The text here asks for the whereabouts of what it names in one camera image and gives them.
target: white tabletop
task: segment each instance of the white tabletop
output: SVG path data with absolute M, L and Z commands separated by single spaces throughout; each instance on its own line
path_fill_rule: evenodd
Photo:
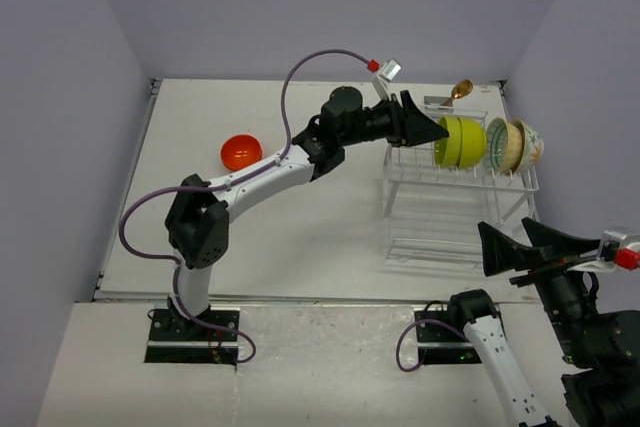
M 279 116 L 281 82 L 167 80 L 151 117 L 127 205 L 142 195 L 197 172 L 203 179 L 226 174 L 219 149 L 238 133 L 255 135 L 265 157 L 284 142 Z M 288 112 L 294 133 L 317 114 L 329 93 L 345 83 L 293 83 Z M 359 88 L 365 105 L 377 96 L 370 84 Z M 416 102 L 425 95 L 446 96 L 448 85 L 396 84 Z M 496 86 L 475 86 L 457 101 L 484 110 L 488 119 L 504 116 Z M 440 264 L 389 262 L 382 242 L 382 162 L 386 143 L 349 147 L 347 159 L 330 175 L 296 187 L 258 205 L 232 226 L 230 247 L 214 267 L 210 293 L 239 297 L 337 299 L 448 299 L 454 292 L 482 287 L 496 301 L 528 302 L 530 288 L 504 279 L 485 279 L 480 269 L 449 270 Z M 164 218 L 172 201 L 165 196 L 141 208 L 128 225 L 130 241 L 142 250 L 170 251 Z M 115 242 L 102 282 L 107 298 L 156 299 L 166 295 L 169 262 L 129 255 Z
M 409 306 L 254 306 L 240 326 L 258 345 L 239 366 L 144 364 L 151 305 L 74 307 L 39 427 L 506 426 L 482 365 L 405 374 L 394 361 Z M 560 376 L 571 372 L 539 304 L 501 306 L 534 393 L 568 423 Z M 415 362 L 415 335 L 404 348 Z

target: gray wall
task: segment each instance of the gray wall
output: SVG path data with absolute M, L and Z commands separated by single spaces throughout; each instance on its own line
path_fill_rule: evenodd
M 538 205 L 560 229 L 640 229 L 639 29 L 640 0 L 555 0 L 509 79 L 545 139 Z M 601 277 L 607 308 L 640 307 L 640 275 Z
M 306 53 L 396 57 L 403 81 L 504 79 L 553 0 L 109 0 L 157 77 L 280 79 Z M 302 78 L 350 79 L 347 60 Z
M 72 302 L 90 299 L 148 81 L 106 0 L 0 12 L 0 425 L 27 427 Z

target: orange bowl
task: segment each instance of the orange bowl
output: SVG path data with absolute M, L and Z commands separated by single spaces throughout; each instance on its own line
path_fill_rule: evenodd
M 235 172 L 261 160 L 262 146 L 251 135 L 234 135 L 222 144 L 220 159 L 227 169 Z

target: gold spoon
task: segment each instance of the gold spoon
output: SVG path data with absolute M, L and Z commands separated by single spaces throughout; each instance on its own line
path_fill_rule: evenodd
M 458 82 L 451 89 L 451 97 L 449 97 L 442 105 L 445 107 L 453 107 L 453 101 L 466 97 L 473 90 L 473 84 L 469 79 L 464 79 Z

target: dish rack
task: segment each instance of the dish rack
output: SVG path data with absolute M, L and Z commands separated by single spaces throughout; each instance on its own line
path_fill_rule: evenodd
M 443 115 L 466 117 L 484 128 L 487 112 L 421 106 L 436 122 Z M 535 169 L 503 175 L 481 161 L 472 169 L 441 168 L 433 160 L 433 144 L 387 147 L 384 158 L 383 213 L 387 259 L 418 259 L 482 265 L 477 224 L 485 221 L 517 236 L 521 206 L 534 215 L 538 191 Z

